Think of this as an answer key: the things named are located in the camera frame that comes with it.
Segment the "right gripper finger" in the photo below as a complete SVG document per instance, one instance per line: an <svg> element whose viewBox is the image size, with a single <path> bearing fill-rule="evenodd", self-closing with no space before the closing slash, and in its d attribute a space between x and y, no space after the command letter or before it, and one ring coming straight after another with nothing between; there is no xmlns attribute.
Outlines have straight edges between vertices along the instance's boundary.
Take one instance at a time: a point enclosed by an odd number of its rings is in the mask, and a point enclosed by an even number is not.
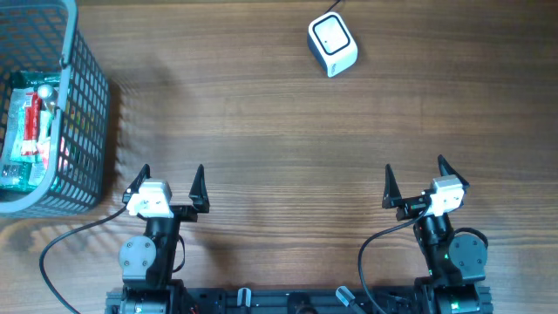
<svg viewBox="0 0 558 314"><path fill-rule="evenodd" d="M384 196L382 200L382 208L395 208L400 207L402 204L402 196L398 189L398 184L395 179L391 165L385 166L385 185Z"/></svg>
<svg viewBox="0 0 558 314"><path fill-rule="evenodd" d="M438 167L442 176L455 175L459 179L464 190L470 188L469 182L449 164L449 162L442 154L438 156Z"/></svg>

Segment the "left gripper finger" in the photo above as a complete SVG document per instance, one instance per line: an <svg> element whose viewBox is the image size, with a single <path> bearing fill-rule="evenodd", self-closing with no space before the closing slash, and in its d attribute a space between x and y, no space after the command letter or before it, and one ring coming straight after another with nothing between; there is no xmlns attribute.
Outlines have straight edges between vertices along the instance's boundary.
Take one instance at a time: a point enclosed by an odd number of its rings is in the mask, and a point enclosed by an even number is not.
<svg viewBox="0 0 558 314"><path fill-rule="evenodd" d="M148 164L145 164L141 170L139 171L138 175L135 179L130 183L130 185L126 188L125 192L122 195L122 202L128 203L132 198L132 195L137 194L139 192L141 184L150 179L150 167Z"/></svg>
<svg viewBox="0 0 558 314"><path fill-rule="evenodd" d="M205 214L209 212L210 201L208 199L205 171L202 164L197 168L188 197L192 201L192 206L197 212Z"/></svg>

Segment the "yellow dish soap bottle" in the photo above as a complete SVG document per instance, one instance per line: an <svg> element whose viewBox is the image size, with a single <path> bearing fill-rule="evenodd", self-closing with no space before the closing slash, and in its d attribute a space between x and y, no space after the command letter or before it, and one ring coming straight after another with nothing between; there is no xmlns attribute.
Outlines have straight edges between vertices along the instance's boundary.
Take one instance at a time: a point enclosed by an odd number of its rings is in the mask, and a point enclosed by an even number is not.
<svg viewBox="0 0 558 314"><path fill-rule="evenodd" d="M42 101L43 110L54 115L58 103L58 91L53 85L43 84L37 88L37 95Z"/></svg>

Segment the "red sachet stick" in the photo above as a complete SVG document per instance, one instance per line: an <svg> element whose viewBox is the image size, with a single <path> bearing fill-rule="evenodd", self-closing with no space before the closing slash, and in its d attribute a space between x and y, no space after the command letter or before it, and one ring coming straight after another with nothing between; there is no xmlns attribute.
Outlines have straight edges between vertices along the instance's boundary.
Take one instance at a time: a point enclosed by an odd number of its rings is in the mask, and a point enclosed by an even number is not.
<svg viewBox="0 0 558 314"><path fill-rule="evenodd" d="M32 156L37 154L37 140L40 132L40 115L42 100L36 92L25 94L24 110L24 130L21 147L22 156Z"/></svg>

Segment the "green plastic packet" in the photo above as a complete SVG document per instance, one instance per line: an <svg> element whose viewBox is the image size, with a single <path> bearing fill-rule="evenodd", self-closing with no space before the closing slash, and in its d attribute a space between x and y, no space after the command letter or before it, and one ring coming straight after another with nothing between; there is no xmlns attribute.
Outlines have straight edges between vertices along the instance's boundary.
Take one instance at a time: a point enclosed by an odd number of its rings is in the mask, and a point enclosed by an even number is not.
<svg viewBox="0 0 558 314"><path fill-rule="evenodd" d="M24 110L27 92L37 92L43 84L53 85L58 91L60 75L56 72L13 72L10 75L10 103L7 130L1 154L1 189L15 193L30 193L43 181L48 167L44 167L39 152L22 156Z"/></svg>

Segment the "pale teal sachet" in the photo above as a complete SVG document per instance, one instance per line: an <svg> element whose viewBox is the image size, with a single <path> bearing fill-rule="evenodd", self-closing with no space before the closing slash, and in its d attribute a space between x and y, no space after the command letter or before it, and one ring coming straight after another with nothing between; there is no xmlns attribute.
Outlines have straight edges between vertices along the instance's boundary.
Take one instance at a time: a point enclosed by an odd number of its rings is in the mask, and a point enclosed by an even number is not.
<svg viewBox="0 0 558 314"><path fill-rule="evenodd" d="M37 150L44 167L48 167L51 146L51 123L53 114L49 111L40 112L40 127L37 140Z"/></svg>

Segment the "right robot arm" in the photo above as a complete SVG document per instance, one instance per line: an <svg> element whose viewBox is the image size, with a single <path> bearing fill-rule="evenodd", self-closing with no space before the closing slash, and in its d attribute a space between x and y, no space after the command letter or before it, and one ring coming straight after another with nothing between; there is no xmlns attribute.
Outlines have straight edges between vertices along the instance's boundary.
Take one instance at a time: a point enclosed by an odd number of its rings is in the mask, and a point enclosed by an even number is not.
<svg viewBox="0 0 558 314"><path fill-rule="evenodd" d="M390 165L385 166L383 208L395 208L399 222L409 221L425 258L428 276L412 286L413 308L419 313L472 313L494 311L486 279L487 237L473 228L456 229L449 214L464 205L468 181L443 157L440 176L421 195L404 198Z"/></svg>

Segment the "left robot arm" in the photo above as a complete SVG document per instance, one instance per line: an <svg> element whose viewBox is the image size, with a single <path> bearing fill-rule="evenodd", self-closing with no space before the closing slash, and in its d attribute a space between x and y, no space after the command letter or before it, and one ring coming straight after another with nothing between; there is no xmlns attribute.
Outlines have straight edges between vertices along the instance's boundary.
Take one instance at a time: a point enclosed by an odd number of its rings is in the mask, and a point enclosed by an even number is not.
<svg viewBox="0 0 558 314"><path fill-rule="evenodd" d="M198 306L173 273L183 222L196 222L210 209L204 167L198 166L188 197L190 205L173 205L167 181L155 180L144 165L123 194L125 210L146 222L142 235L128 239L119 251L121 294L106 302L107 313L197 313Z"/></svg>

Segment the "white barcode scanner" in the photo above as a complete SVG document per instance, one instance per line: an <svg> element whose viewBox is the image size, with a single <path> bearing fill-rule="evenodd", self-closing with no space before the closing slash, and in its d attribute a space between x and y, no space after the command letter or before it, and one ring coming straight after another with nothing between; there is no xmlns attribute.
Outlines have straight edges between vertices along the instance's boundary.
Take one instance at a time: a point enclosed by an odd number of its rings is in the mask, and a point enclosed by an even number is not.
<svg viewBox="0 0 558 314"><path fill-rule="evenodd" d="M336 12L325 13L309 24L307 44L328 78L344 72L357 61L357 43Z"/></svg>

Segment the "grey plastic shopping basket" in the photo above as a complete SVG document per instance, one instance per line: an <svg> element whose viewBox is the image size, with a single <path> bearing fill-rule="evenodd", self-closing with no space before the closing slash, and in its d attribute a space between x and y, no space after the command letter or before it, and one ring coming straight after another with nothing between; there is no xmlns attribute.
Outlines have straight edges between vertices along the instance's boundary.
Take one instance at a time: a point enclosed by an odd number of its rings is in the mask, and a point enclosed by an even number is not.
<svg viewBox="0 0 558 314"><path fill-rule="evenodd" d="M78 215L100 200L109 124L108 80L78 29L78 7L64 1L1 3L1 134L7 134L16 72L55 72L58 106L51 124L50 160L27 195L1 193L1 215Z"/></svg>

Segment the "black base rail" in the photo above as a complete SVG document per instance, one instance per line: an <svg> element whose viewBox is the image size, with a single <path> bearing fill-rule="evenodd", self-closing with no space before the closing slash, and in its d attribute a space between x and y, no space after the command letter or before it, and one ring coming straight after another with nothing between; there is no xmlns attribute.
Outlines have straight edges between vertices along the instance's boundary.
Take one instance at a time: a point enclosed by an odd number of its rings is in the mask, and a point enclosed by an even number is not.
<svg viewBox="0 0 558 314"><path fill-rule="evenodd" d="M431 289L385 286L363 290L191 289L182 304L168 294L109 292L106 313L477 313L494 312L491 291L483 286Z"/></svg>

